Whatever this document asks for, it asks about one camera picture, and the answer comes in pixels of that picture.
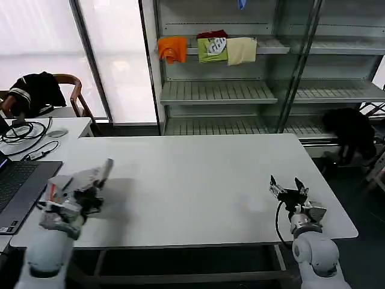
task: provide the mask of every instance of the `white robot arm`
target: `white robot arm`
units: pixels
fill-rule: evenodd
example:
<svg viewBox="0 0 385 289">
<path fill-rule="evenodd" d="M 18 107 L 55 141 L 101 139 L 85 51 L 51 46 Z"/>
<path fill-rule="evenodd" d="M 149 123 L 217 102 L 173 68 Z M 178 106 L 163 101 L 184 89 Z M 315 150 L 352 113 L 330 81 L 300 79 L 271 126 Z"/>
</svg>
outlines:
<svg viewBox="0 0 385 289">
<path fill-rule="evenodd" d="M 295 179 L 298 190 L 284 189 L 271 176 L 270 191 L 285 203 L 294 236 L 292 252 L 298 262 L 302 289 L 351 289 L 343 278 L 335 242 L 322 233 L 326 208 L 307 201 L 308 188 Z"/>
<path fill-rule="evenodd" d="M 44 230 L 25 252 L 16 289 L 65 289 L 73 243 L 79 238 L 87 216 L 100 211 L 103 199 L 97 195 L 111 169 L 112 160 L 107 160 L 101 172 L 93 170 L 100 178 L 87 179 L 86 186 L 65 194 L 67 197 L 61 204 L 39 202 L 38 207 L 43 209 L 39 225 Z"/>
</svg>

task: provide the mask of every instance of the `wooden chair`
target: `wooden chair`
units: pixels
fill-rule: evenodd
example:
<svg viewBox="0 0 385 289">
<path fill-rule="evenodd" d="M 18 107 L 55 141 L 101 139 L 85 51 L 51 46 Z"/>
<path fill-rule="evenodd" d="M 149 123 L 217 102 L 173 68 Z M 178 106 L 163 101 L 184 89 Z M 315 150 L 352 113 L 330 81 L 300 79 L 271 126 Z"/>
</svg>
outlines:
<svg viewBox="0 0 385 289">
<path fill-rule="evenodd" d="M 85 102 L 83 95 L 81 94 L 81 89 L 82 89 L 82 83 L 80 82 L 80 79 L 69 74 L 53 74 L 55 79 L 59 84 L 72 84 L 75 87 L 73 88 L 73 91 L 71 93 L 70 97 L 70 102 L 71 106 L 73 108 L 73 112 L 75 113 L 76 117 L 89 117 L 91 118 L 93 124 L 95 127 L 99 130 L 95 118 L 92 115 L 91 110 L 89 109 L 87 103 Z M 5 95 L 7 94 L 8 91 L 0 91 L 0 98 L 4 99 Z M 83 106 L 83 110 L 81 111 L 78 107 L 78 104 L 76 103 L 77 100 L 81 103 Z M 15 103 L 15 98 L 10 96 L 7 98 L 1 105 L 0 109 L 4 112 L 6 117 L 12 118 L 11 114 L 11 107 Z M 52 117 L 73 117 L 74 115 L 69 115 L 68 113 L 64 112 L 61 113 L 60 115 L 55 115 L 55 112 L 59 112 L 60 110 L 65 109 L 65 108 L 56 108 L 54 109 L 53 112 L 48 113 L 47 116 L 52 116 Z"/>
</svg>

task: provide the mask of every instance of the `black cloth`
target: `black cloth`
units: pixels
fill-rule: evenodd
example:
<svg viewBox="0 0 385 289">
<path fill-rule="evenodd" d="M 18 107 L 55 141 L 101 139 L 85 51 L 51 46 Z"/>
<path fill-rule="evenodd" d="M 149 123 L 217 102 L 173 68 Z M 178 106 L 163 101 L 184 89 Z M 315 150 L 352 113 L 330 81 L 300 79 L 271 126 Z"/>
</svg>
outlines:
<svg viewBox="0 0 385 289">
<path fill-rule="evenodd" d="M 11 113 L 33 118 L 47 113 L 49 107 L 65 107 L 66 100 L 54 76 L 47 72 L 29 74 L 19 78 L 7 94 L 14 96 L 16 102 L 11 107 Z"/>
<path fill-rule="evenodd" d="M 355 151 L 367 160 L 375 156 L 374 129 L 369 118 L 361 112 L 353 108 L 339 108 L 326 113 L 322 121 L 327 131 L 336 134 L 342 146 L 339 152 L 341 164 L 350 163 Z"/>
</svg>

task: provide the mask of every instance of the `blue object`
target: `blue object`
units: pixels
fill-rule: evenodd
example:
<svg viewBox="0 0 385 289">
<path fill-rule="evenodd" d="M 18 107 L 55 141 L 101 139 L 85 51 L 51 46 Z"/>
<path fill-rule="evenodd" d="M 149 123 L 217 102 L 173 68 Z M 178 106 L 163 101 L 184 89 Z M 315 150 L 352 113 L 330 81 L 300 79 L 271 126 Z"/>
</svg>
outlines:
<svg viewBox="0 0 385 289">
<path fill-rule="evenodd" d="M 246 6 L 247 0 L 238 0 L 239 9 L 243 10 Z"/>
</svg>

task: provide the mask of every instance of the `black cable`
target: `black cable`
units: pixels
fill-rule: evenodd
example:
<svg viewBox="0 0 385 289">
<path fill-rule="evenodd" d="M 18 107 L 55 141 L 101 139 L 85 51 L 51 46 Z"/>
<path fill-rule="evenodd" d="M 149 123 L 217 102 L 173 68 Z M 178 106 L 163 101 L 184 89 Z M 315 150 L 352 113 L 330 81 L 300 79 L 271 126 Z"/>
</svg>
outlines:
<svg viewBox="0 0 385 289">
<path fill-rule="evenodd" d="M 48 150 L 48 151 L 46 151 L 46 152 L 42 152 L 42 155 L 41 155 L 40 157 L 38 157 L 38 158 L 34 158 L 33 161 L 37 161 L 37 160 L 39 160 L 39 159 L 41 159 L 41 158 L 44 158 L 47 154 L 49 154 L 50 152 L 56 150 L 56 148 L 57 148 L 57 147 L 59 146 L 59 144 L 60 144 L 58 140 L 52 140 L 52 141 L 50 141 L 49 143 L 46 143 L 46 144 L 40 146 L 38 149 L 36 149 L 36 150 L 34 150 L 34 151 L 32 151 L 32 152 L 28 152 L 28 153 L 21 159 L 21 161 L 28 161 L 28 159 L 30 158 L 31 154 L 33 154 L 34 152 L 37 152 L 37 151 L 41 150 L 42 148 L 45 148 L 47 145 L 50 145 L 51 143 L 56 143 L 56 145 L 55 145 L 52 149 L 50 149 L 50 150 Z"/>
<path fill-rule="evenodd" d="M 37 135 L 29 135 L 33 131 L 34 125 L 41 126 L 43 129 Z M 34 146 L 36 146 L 37 143 L 40 140 L 42 140 L 43 137 L 46 135 L 47 130 L 51 127 L 51 125 L 52 125 L 52 116 L 49 117 L 48 126 L 47 127 L 45 127 L 44 124 L 42 124 L 40 122 L 23 122 L 21 124 L 15 124 L 15 125 L 12 124 L 12 125 L 10 125 L 9 129 L 6 132 L 4 132 L 3 135 L 1 135 L 1 141 L 2 142 L 4 142 L 4 143 L 15 143 L 17 141 L 32 140 L 32 139 L 35 139 L 35 138 L 37 138 L 37 141 L 35 141 L 35 143 L 33 143 L 31 146 L 29 146 L 26 149 L 22 149 L 19 152 L 13 152 L 12 154 L 8 154 L 8 155 L 5 155 L 5 156 L 12 157 L 13 155 L 19 155 L 19 154 L 22 154 L 23 152 L 28 151 L 29 149 L 33 148 Z M 14 129 L 15 128 L 20 128 L 20 127 L 23 127 L 23 126 L 28 127 L 28 131 L 24 132 L 23 134 L 17 134 Z M 9 135 L 8 134 L 10 131 L 13 131 L 13 135 Z"/>
<path fill-rule="evenodd" d="M 276 212 L 276 231 L 277 231 L 277 235 L 278 235 L 278 237 L 279 237 L 279 240 L 281 240 L 282 244 L 283 244 L 287 249 L 290 249 L 289 244 L 287 244 L 287 242 L 285 242 L 285 241 L 283 240 L 283 238 L 282 238 L 282 236 L 281 236 L 281 233 L 280 233 L 280 231 L 279 231 L 279 228 L 278 228 L 279 211 L 280 211 L 282 205 L 283 205 L 283 202 L 281 201 L 281 202 L 279 203 L 279 205 L 278 205 L 277 212 Z"/>
</svg>

